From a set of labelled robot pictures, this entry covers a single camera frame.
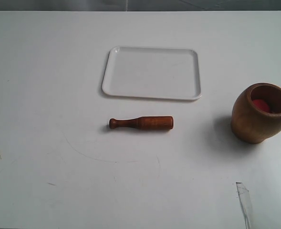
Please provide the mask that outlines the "brown wooden pestle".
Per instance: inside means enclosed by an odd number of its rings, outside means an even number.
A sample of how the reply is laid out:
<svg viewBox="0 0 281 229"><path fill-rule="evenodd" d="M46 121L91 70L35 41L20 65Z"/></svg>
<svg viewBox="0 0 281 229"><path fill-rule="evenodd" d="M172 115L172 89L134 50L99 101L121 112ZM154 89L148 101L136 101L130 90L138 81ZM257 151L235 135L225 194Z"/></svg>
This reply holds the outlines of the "brown wooden pestle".
<svg viewBox="0 0 281 229"><path fill-rule="evenodd" d="M171 130L174 127L172 116L142 116L129 120L109 120L109 128L134 128L139 130Z"/></svg>

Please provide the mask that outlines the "red ball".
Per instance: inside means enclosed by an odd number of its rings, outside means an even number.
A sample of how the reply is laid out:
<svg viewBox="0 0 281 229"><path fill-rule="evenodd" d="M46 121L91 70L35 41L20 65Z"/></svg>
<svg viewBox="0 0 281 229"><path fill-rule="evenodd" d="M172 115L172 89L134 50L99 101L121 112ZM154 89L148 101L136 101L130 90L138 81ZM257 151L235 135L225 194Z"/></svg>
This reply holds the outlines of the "red ball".
<svg viewBox="0 0 281 229"><path fill-rule="evenodd" d="M267 104L266 101L264 101L262 99L255 99L252 102L258 109L260 109L266 113L271 112L270 106Z"/></svg>

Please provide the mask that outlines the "white rectangular plastic tray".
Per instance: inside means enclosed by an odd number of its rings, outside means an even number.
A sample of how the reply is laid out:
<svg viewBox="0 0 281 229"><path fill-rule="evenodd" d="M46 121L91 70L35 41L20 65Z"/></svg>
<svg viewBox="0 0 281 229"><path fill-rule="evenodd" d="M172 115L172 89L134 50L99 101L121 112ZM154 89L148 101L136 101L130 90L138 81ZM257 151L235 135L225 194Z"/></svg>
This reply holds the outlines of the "white rectangular plastic tray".
<svg viewBox="0 0 281 229"><path fill-rule="evenodd" d="M201 97L198 54L191 49L116 46L102 91L113 97L195 101Z"/></svg>

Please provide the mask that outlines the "clear tape strip right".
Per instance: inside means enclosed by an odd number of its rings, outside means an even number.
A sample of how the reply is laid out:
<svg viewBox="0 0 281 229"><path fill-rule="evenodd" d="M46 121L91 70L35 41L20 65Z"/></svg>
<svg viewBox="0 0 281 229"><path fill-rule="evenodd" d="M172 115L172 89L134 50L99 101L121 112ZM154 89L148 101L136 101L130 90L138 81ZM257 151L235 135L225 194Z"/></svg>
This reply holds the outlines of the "clear tape strip right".
<svg viewBox="0 0 281 229"><path fill-rule="evenodd" d="M250 199L249 190L241 182L236 183L239 196L239 203L245 221L246 229L253 229L253 208Z"/></svg>

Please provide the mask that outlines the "brown wooden mortar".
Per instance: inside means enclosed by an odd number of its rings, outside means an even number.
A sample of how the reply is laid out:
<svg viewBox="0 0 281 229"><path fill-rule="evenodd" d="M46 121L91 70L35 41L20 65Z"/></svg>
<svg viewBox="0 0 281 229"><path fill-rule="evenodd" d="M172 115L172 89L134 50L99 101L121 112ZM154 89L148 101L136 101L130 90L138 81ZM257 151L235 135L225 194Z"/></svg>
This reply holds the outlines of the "brown wooden mortar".
<svg viewBox="0 0 281 229"><path fill-rule="evenodd" d="M262 99L271 112L258 109L253 100ZM256 83L246 88L232 109L231 130L240 140L258 144L281 131L281 88L270 83Z"/></svg>

